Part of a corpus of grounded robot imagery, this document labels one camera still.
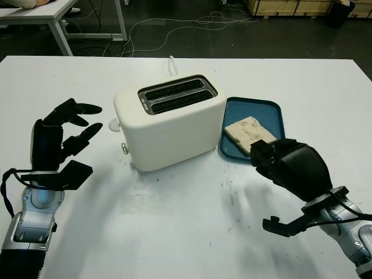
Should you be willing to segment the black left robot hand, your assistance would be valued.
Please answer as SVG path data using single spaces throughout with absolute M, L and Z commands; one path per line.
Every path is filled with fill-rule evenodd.
M 102 108 L 77 103 L 70 98 L 57 106 L 47 117 L 38 119 L 31 133 L 31 169 L 57 171 L 69 156 L 76 156 L 90 144 L 90 139 L 102 128 L 102 123 L 89 125 L 81 115 L 101 113 Z M 70 123 L 85 129 L 77 136 L 63 139 L 63 125 Z

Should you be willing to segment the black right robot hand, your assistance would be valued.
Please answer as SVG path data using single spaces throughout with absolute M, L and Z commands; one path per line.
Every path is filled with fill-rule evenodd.
M 251 164 L 262 176 L 310 202 L 333 188 L 328 167 L 311 146 L 295 139 L 251 145 Z

